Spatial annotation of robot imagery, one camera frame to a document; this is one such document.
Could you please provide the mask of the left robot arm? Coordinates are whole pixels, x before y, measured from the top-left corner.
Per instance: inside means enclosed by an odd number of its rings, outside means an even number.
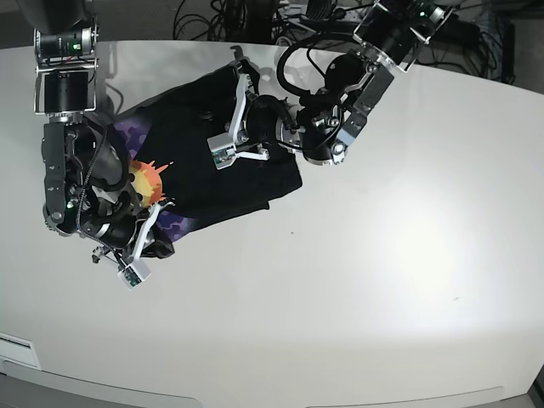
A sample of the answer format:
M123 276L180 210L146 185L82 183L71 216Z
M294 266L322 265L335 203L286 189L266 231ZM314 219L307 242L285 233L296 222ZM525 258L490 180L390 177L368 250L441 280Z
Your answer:
M236 48L233 116L226 131L207 141L216 168L238 159L267 161L273 148L300 153L318 166L343 162L395 71L412 67L453 9L436 1L375 1L352 34L321 31L289 46L278 60L276 79L298 98L295 105L261 94L258 73ZM285 68L292 54L324 41L353 43L354 48L327 66L318 91L290 83Z

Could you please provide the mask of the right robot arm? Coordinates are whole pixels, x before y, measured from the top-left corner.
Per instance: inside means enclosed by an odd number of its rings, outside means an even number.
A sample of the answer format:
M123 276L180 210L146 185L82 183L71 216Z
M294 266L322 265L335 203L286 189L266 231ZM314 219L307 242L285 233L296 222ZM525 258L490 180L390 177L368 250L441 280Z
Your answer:
M93 261L112 256L126 268L167 258L173 244L156 224L167 206L145 205L133 187L122 138L96 111L99 26L84 1L20 1L34 29L34 111L43 127L43 216L59 235L98 243Z

